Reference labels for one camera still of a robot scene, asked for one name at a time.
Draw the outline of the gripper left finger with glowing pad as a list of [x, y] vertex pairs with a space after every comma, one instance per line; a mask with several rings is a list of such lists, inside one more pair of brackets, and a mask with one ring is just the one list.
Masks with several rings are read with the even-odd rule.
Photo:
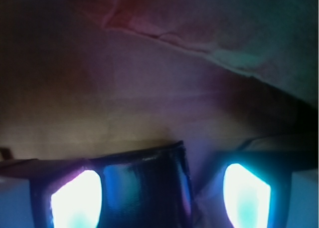
[[86, 159], [0, 164], [2, 228], [95, 228], [101, 205], [101, 178]]

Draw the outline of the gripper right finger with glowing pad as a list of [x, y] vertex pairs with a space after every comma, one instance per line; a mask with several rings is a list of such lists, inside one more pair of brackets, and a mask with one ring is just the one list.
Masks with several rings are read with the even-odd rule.
[[217, 152], [212, 164], [223, 227], [318, 227], [316, 151]]

